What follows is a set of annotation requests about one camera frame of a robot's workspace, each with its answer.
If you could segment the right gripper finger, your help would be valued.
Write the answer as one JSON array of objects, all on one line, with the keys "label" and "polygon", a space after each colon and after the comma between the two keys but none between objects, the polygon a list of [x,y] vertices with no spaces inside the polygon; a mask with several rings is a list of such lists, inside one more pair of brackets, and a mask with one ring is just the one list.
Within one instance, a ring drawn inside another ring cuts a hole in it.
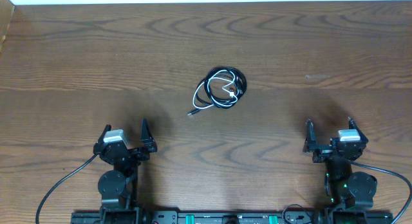
[{"label": "right gripper finger", "polygon": [[354,119],[352,119],[352,117],[348,117],[348,127],[350,129],[356,130],[358,132],[359,136],[363,135],[362,131],[358,128],[358,126],[356,125],[356,123],[355,123]]},{"label": "right gripper finger", "polygon": [[313,122],[308,119],[306,121],[306,138],[303,146],[303,152],[309,153],[315,151],[317,146],[317,141],[314,132],[314,125]]}]

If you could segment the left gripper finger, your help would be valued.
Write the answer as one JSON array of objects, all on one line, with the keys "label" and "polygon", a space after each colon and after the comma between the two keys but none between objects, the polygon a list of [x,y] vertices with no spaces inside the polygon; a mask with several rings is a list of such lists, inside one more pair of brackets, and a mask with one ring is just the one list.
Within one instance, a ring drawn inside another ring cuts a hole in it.
[{"label": "left gripper finger", "polygon": [[144,144],[144,147],[149,153],[155,153],[158,150],[157,143],[155,142],[145,118],[142,119],[142,126],[140,132],[140,141]]},{"label": "left gripper finger", "polygon": [[100,135],[100,137],[99,137],[98,140],[97,140],[97,143],[98,143],[98,144],[101,144],[101,143],[104,142],[104,137],[105,137],[106,133],[107,133],[108,131],[110,131],[110,130],[111,130],[111,125],[110,125],[110,124],[107,124],[107,125],[105,126],[102,134]]}]

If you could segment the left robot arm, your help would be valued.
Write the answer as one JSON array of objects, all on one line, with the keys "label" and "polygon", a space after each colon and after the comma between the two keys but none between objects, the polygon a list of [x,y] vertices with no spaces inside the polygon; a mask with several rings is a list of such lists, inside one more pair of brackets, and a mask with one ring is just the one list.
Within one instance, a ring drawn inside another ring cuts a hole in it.
[{"label": "left robot arm", "polygon": [[142,146],[128,148],[122,129],[112,130],[108,124],[93,146],[93,153],[113,166],[98,181],[101,195],[101,223],[151,223],[149,211],[135,205],[138,166],[157,152],[157,144],[149,130],[147,120],[142,120],[140,141]]}]

